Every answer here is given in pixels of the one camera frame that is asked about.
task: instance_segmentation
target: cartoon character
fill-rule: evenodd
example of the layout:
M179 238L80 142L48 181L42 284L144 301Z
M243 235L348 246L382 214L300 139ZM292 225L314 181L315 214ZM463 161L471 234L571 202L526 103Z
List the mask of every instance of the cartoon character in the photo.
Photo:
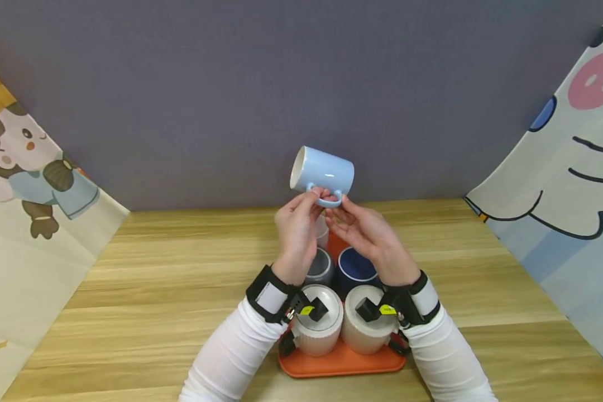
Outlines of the cartoon character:
M53 205L75 219L98 198L98 187L18 103L0 111L0 202L22 200L33 238L59 230Z
M484 215L498 221L530 215L584 240L601 235L602 35L596 46L586 52L512 153L467 195Z

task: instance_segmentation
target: yellow label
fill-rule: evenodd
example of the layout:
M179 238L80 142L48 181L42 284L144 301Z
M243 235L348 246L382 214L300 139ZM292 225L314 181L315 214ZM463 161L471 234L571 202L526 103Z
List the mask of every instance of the yellow label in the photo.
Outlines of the yellow label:
M312 312L314 309L313 306L311 305L307 305L305 308L301 309L300 315L308 315L310 314L310 312Z
M395 312L395 309L392 308L388 304L383 304L383 305L380 306L380 313L382 313L382 315L395 315L395 314L397 314Z

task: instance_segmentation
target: wrist strap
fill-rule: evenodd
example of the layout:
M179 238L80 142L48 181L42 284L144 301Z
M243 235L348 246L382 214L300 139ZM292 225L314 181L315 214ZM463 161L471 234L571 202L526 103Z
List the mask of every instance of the wrist strap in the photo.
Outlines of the wrist strap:
M440 300L433 283L420 270L420 278L411 285L386 286L385 293L376 305L364 299L356 311L367 322L377 320L382 315L396 314L400 326L425 325L440 312Z
M294 314L308 315L319 321L327 312L321 300L308 300L301 287L286 284L266 265L246 289L246 299L269 323L289 323Z

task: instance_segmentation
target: left hand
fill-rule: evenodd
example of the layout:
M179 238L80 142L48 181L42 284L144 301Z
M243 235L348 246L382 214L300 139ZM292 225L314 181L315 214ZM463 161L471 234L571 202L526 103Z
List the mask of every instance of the left hand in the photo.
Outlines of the left hand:
M311 191L297 195L275 214L279 257L272 264L272 271L286 284L300 286L306 279L317 253L315 221L323 211L315 202L328 194L328 190L313 187Z

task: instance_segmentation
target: wooden table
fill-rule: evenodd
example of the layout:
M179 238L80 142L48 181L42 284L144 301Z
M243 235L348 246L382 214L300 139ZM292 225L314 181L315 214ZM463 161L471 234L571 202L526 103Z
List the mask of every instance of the wooden table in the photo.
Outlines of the wooden table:
M372 203L428 272L505 401L603 402L603 360L459 199ZM131 213L4 401L175 401L205 339L277 253L275 210ZM429 401L400 372L293 380L271 352L244 400Z

